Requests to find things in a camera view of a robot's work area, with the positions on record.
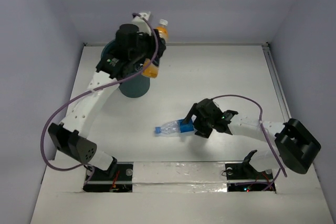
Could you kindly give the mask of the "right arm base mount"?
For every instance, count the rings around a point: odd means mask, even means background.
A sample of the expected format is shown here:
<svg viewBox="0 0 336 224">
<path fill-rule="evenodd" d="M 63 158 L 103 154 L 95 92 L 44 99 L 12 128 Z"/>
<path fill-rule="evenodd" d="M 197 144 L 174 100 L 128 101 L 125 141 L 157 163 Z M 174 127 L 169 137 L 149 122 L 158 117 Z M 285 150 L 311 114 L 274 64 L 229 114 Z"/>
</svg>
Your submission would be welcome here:
<svg viewBox="0 0 336 224">
<path fill-rule="evenodd" d="M 251 158 L 256 152 L 257 150 L 251 151 L 241 163 L 225 164 L 225 168 L 221 175 L 227 179 L 228 192 L 276 192 L 272 170 L 258 172 L 250 164 Z"/>
</svg>

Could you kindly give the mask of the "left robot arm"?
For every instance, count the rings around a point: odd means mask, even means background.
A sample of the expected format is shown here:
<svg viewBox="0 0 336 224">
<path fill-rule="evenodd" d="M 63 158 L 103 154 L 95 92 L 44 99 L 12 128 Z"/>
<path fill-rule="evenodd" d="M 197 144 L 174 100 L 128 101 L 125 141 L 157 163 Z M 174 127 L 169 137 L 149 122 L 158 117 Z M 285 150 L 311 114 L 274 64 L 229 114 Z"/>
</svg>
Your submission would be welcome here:
<svg viewBox="0 0 336 224">
<path fill-rule="evenodd" d="M 43 134 L 49 134 L 57 151 L 76 160 L 80 166 L 92 166 L 104 179 L 116 174 L 117 159 L 88 140 L 94 120 L 112 93 L 137 77 L 151 78 L 151 66 L 158 66 L 166 50 L 159 27 L 122 24 L 115 39 L 107 44 L 86 92 L 70 100 L 77 104 L 59 124 L 48 119 Z"/>
</svg>

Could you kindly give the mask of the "dark green plastic bin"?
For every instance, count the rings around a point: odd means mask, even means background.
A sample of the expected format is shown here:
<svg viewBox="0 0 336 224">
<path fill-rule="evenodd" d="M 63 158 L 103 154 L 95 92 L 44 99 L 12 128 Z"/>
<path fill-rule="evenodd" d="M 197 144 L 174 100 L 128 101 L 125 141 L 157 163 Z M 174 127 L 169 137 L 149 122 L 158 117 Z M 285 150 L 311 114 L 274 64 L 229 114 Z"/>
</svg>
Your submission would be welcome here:
<svg viewBox="0 0 336 224">
<path fill-rule="evenodd" d="M 105 45 L 101 52 L 101 59 L 107 54 L 112 53 L 114 48 L 114 40 Z M 143 75 L 134 77 L 133 79 L 126 81 L 119 86 L 121 93 L 128 98 L 139 98 L 145 95 L 150 88 L 150 78 Z"/>
</svg>

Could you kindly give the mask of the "silver tape strip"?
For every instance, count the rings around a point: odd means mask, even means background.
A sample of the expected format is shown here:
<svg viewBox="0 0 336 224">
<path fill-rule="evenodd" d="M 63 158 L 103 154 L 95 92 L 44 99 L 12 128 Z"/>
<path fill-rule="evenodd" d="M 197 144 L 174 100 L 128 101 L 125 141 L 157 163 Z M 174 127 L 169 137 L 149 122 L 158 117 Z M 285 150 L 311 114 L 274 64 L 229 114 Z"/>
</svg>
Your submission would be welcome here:
<svg viewBox="0 0 336 224">
<path fill-rule="evenodd" d="M 136 162 L 134 193 L 225 193 L 224 162 Z"/>
</svg>

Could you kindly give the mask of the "aluminium rail right edge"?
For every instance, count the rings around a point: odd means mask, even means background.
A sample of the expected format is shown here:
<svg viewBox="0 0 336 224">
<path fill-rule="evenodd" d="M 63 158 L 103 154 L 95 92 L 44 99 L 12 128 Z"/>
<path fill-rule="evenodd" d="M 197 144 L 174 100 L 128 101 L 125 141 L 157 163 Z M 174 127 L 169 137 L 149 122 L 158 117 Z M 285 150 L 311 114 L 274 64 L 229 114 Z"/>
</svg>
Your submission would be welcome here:
<svg viewBox="0 0 336 224">
<path fill-rule="evenodd" d="M 273 57 L 271 55 L 271 50 L 268 44 L 264 44 L 261 46 L 266 63 L 271 75 L 272 83 L 276 92 L 276 96 L 278 99 L 278 103 L 280 106 L 280 110 L 282 113 L 282 117 L 285 122 L 288 122 L 291 119 L 291 114 L 287 105 L 287 101 L 283 92 L 283 89 L 281 87 L 280 79 L 277 74 L 277 70 L 275 67 L 275 63 L 273 60 Z M 262 121 L 259 119 L 258 121 L 258 129 L 260 131 L 261 140 L 266 141 L 269 149 L 267 151 L 263 151 L 260 154 L 257 155 L 256 158 L 253 158 L 252 161 L 261 161 L 263 165 L 266 165 L 266 163 L 272 163 L 274 167 L 278 167 L 278 161 L 280 161 L 280 154 L 276 148 L 276 145 L 274 143 L 275 140 L 275 134 L 277 131 L 272 130 L 283 130 L 284 125 L 280 125 L 280 128 L 277 128 L 275 124 L 272 124 L 271 122 Z"/>
</svg>

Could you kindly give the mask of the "blue label water bottle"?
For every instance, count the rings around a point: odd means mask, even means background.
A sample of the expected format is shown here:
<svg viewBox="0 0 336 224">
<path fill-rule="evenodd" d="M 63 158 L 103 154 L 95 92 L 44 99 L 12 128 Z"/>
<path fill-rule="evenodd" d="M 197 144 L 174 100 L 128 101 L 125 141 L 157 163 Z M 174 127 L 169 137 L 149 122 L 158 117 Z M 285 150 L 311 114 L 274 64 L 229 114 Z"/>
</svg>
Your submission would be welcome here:
<svg viewBox="0 0 336 224">
<path fill-rule="evenodd" d="M 154 134 L 156 136 L 162 137 L 174 137 L 180 136 L 184 133 L 192 133 L 194 132 L 193 121 L 189 120 L 188 122 L 184 122 L 184 119 L 179 119 L 171 122 L 167 122 L 161 126 L 156 126 L 154 128 Z"/>
</svg>

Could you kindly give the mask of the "orange drink bottle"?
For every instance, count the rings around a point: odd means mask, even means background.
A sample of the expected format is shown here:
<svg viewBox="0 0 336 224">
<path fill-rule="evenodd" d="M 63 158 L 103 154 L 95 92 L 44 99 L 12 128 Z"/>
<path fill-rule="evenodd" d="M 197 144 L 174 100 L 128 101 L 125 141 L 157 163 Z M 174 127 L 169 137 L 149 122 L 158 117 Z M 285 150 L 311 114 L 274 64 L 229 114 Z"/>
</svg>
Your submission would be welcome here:
<svg viewBox="0 0 336 224">
<path fill-rule="evenodd" d="M 168 21 L 160 19 L 158 26 L 154 29 L 152 52 L 149 53 L 143 64 L 142 75 L 145 77 L 156 78 L 158 76 L 160 59 L 169 40 L 167 26 Z"/>
</svg>

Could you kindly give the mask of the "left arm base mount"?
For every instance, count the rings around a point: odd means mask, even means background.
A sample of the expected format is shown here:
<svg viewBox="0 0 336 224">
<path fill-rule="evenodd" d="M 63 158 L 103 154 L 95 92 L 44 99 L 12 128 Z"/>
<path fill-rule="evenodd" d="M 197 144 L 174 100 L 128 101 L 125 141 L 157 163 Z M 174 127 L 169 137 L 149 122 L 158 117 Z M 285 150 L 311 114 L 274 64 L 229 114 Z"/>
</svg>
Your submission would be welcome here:
<svg viewBox="0 0 336 224">
<path fill-rule="evenodd" d="M 133 162 L 113 161 L 111 173 L 85 165 L 83 190 L 87 193 L 131 193 Z"/>
</svg>

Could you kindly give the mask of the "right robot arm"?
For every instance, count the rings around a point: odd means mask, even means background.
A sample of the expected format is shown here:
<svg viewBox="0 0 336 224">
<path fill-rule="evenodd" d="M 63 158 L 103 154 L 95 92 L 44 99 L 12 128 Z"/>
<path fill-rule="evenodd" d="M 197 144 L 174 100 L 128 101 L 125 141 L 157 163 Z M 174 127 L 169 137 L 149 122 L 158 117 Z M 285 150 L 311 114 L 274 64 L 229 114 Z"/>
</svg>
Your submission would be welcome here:
<svg viewBox="0 0 336 224">
<path fill-rule="evenodd" d="M 182 122 L 192 122 L 195 134 L 203 138 L 216 131 L 266 142 L 267 151 L 252 150 L 244 159 L 241 171 L 248 178 L 276 168 L 283 174 L 287 170 L 306 174 L 321 144 L 299 120 L 270 122 L 263 120 L 262 114 L 260 110 L 254 119 L 237 111 L 222 111 L 211 98 L 194 103 Z"/>
</svg>

